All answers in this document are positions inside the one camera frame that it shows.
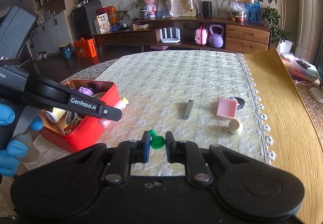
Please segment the red metal tin box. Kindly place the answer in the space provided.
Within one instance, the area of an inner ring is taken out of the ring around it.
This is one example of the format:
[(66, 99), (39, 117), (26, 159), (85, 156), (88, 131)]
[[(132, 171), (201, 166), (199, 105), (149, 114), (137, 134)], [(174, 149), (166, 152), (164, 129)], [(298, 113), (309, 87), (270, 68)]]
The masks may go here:
[[(69, 80), (64, 84), (74, 90), (78, 90), (81, 86), (88, 86), (92, 88), (94, 94), (98, 92), (107, 92), (100, 101), (103, 101), (110, 106), (114, 106), (114, 104), (120, 100), (117, 87), (115, 83), (111, 81)], [(67, 112), (59, 122), (52, 123), (47, 119), (45, 113), (42, 113), (41, 119), (44, 122), (44, 127), (41, 129), (41, 135), (47, 141), (50, 141), (54, 145), (70, 153), (93, 145), (104, 131), (104, 128), (98, 123), (97, 118), (78, 114), (83, 120), (71, 134), (65, 135), (66, 114)]]

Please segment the black mini fridge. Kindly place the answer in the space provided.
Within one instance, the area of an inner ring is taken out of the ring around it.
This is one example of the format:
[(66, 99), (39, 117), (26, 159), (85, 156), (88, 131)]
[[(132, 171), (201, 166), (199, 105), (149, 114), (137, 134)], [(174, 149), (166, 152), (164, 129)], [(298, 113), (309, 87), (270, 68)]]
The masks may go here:
[(91, 39), (96, 32), (96, 10), (101, 8), (101, 3), (89, 3), (84, 6), (78, 7), (71, 11), (74, 30), (77, 40), (81, 38), (88, 40)]

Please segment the cream small knob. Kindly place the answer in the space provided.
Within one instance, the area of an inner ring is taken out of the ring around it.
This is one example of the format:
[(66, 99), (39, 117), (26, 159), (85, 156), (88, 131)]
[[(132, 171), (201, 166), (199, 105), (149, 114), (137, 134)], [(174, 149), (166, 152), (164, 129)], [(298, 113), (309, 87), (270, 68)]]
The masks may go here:
[(243, 128), (244, 127), (243, 127), (242, 123), (237, 119), (230, 120), (230, 122), (228, 124), (229, 132), (234, 135), (242, 134)]

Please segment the green small knob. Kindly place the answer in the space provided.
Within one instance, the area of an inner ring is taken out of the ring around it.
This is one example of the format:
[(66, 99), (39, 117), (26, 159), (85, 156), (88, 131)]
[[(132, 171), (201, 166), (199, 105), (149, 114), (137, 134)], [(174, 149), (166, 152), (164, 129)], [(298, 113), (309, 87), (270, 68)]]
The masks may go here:
[(157, 135), (156, 131), (153, 129), (149, 130), (151, 141), (151, 148), (154, 150), (161, 149), (165, 145), (165, 139), (163, 136)]

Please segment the white round coaster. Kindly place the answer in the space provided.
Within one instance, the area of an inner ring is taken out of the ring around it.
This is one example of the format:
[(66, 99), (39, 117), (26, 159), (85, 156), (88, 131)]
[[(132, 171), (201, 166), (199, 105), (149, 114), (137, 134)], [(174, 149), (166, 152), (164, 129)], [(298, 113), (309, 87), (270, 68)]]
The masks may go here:
[(313, 97), (313, 99), (315, 99), (317, 102), (319, 103), (323, 103), (323, 92), (317, 88), (310, 88), (309, 89), (309, 94), (310, 96)]

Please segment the black clear round case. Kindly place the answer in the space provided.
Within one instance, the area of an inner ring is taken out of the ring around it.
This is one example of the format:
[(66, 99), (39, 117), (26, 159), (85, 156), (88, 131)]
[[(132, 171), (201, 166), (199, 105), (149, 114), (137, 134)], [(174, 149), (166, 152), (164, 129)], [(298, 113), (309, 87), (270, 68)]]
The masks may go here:
[(230, 97), (229, 99), (237, 101), (237, 110), (241, 110), (245, 105), (245, 101), (240, 97)]

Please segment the gold jar lid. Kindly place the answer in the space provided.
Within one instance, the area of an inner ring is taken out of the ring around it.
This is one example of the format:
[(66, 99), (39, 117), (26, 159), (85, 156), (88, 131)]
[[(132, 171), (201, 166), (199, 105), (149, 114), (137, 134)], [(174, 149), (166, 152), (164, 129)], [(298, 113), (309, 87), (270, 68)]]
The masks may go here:
[(106, 93), (107, 92), (98, 92), (96, 94), (93, 94), (92, 97), (95, 98), (95, 99), (101, 100)]

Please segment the blue trash bin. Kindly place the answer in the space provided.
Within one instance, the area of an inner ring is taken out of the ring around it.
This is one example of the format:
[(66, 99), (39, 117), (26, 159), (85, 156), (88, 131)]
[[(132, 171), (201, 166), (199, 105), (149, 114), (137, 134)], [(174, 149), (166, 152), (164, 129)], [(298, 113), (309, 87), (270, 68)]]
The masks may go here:
[(70, 42), (60, 45), (59, 50), (64, 59), (69, 59), (73, 57), (73, 49)]

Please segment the pink toy case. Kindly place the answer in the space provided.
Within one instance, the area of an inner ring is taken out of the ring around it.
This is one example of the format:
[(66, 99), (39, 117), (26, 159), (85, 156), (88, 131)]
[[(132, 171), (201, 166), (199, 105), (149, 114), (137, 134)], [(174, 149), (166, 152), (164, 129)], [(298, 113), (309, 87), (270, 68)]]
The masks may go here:
[(206, 45), (208, 42), (209, 31), (200, 25), (194, 32), (194, 41), (197, 45)]

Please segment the cream quilted table mat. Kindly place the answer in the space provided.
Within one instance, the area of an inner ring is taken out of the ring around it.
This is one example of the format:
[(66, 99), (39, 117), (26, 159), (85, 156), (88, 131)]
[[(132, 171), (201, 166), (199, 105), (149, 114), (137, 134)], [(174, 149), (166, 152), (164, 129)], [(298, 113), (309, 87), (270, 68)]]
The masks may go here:
[[(241, 54), (212, 51), (153, 51), (106, 61), (70, 76), (69, 80), (112, 81), (129, 104), (120, 121), (112, 122), (99, 137), (109, 148), (139, 140), (144, 131), (158, 135), (170, 131), (175, 139), (192, 141), (201, 148), (219, 144), (262, 162), (271, 163), (273, 138), (258, 90)], [(216, 116), (221, 98), (245, 101), (235, 119), (240, 135), (229, 132), (232, 119)], [(188, 120), (186, 103), (194, 101)]]

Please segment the silver nail clipper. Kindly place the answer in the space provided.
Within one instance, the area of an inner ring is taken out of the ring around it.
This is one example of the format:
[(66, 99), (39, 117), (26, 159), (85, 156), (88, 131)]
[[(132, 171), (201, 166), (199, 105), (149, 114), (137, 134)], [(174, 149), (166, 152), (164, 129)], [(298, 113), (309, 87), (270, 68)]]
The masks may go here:
[(189, 99), (186, 103), (185, 111), (183, 113), (183, 119), (188, 120), (190, 118), (192, 109), (193, 109), (194, 101), (192, 99)]

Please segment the white sunglasses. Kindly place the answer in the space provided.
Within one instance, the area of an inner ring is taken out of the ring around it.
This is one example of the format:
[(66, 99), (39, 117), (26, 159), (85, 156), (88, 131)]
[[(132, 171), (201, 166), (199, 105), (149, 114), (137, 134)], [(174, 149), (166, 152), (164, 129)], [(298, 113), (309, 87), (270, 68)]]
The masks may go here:
[(66, 127), (64, 128), (64, 134), (71, 134), (82, 120), (83, 118), (77, 113), (68, 111), (65, 117)]

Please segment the purple spiky toy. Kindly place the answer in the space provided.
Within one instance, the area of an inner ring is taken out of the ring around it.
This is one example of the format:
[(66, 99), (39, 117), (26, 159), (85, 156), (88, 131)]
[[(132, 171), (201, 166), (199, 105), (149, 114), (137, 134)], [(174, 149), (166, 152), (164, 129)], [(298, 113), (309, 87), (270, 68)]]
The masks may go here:
[(86, 87), (81, 86), (78, 89), (78, 92), (80, 92), (80, 93), (82, 93), (82, 94), (84, 94), (86, 96), (90, 96), (90, 97), (94, 95), (94, 92), (93, 92), (92, 88), (88, 87), (88, 86), (86, 86)]

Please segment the pink ribbed card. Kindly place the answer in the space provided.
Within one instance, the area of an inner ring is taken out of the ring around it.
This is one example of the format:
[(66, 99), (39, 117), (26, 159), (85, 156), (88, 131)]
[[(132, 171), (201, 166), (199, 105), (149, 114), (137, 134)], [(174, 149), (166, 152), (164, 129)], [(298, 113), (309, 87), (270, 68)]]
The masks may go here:
[(221, 98), (218, 102), (216, 116), (225, 119), (235, 119), (238, 102), (235, 99)]

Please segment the white yellow bottle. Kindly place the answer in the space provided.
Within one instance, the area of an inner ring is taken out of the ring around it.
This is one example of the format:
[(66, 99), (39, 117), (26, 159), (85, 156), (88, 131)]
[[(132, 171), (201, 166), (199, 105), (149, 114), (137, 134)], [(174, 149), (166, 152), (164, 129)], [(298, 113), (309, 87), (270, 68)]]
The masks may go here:
[(52, 123), (57, 123), (65, 115), (66, 111), (60, 108), (53, 108), (52, 111), (46, 111), (45, 116)]

